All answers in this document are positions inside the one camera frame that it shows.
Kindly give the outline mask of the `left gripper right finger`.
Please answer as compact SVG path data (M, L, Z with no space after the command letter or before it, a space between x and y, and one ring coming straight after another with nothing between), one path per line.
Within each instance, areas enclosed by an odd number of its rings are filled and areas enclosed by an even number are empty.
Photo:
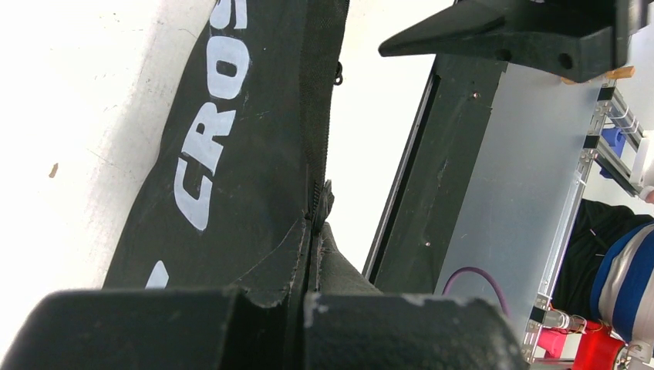
M329 223L319 234L315 298L380 297L381 291L371 284L342 254Z

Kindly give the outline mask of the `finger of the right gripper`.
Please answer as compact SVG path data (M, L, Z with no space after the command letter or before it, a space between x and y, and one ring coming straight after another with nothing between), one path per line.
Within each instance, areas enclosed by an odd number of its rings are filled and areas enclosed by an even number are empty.
M446 54L586 82L621 65L619 1L458 1L390 37L379 54Z

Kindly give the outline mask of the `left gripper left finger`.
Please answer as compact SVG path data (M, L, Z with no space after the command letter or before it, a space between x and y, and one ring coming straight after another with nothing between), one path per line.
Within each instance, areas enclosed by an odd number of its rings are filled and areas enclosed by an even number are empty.
M259 262L234 281L236 309L286 309L301 270L310 227L300 217L281 241Z

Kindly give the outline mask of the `black Crossway racket bag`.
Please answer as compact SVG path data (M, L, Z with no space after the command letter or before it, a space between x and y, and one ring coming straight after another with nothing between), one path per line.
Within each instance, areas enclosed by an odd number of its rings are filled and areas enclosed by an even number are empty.
M219 1L187 60L106 288L222 287L311 218L346 1Z

